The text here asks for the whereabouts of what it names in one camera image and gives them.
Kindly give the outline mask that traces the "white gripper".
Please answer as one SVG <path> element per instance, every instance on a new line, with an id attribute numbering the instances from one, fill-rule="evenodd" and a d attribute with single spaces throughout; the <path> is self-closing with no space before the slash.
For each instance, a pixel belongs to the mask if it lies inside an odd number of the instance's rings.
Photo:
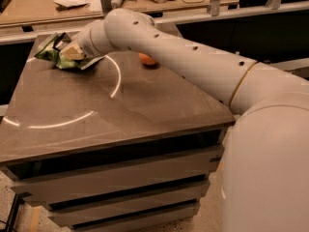
<path id="1" fill-rule="evenodd" d="M 95 48 L 91 38 L 92 23 L 87 24 L 76 36 L 76 42 L 67 44 L 61 54 L 70 60 L 82 60 L 85 55 L 94 58 L 99 57 L 101 53 Z"/>

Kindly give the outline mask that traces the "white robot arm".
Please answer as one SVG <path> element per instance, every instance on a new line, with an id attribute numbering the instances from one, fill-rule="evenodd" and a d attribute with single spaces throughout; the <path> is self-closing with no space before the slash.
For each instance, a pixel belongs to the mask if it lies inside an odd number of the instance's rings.
<path id="1" fill-rule="evenodd" d="M 307 80 L 163 33 L 127 9 L 87 24 L 75 40 L 91 57 L 144 53 L 239 115 L 225 137 L 223 232 L 309 232 Z"/>

